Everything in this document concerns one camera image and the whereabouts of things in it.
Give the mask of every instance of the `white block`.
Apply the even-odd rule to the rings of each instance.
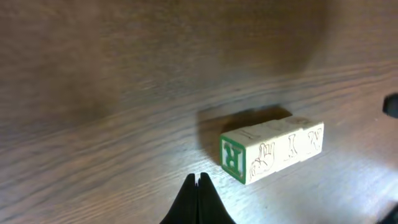
[[[250,184],[322,151],[323,123],[288,117],[223,133],[222,168]]]

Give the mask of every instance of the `wooden table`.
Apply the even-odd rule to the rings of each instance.
[[[398,199],[397,8],[1,1],[0,223],[158,223],[191,172],[236,223],[374,223]],[[323,152],[244,186],[218,135],[275,106],[324,120]]]

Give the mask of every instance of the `black pointed object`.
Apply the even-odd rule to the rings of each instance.
[[[166,217],[160,224],[235,224],[217,194],[207,173],[185,179]]]
[[[383,104],[383,112],[393,118],[398,118],[398,93],[386,96]]]

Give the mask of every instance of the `toy block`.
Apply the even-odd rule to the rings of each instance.
[[[241,183],[253,183],[321,153],[323,127],[291,116],[223,133],[221,166]]]

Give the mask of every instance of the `wood grain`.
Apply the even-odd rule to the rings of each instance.
[[[237,223],[375,223],[398,199],[395,0],[0,2],[0,223],[158,223],[207,172]],[[244,186],[234,114],[325,122],[323,152]]]

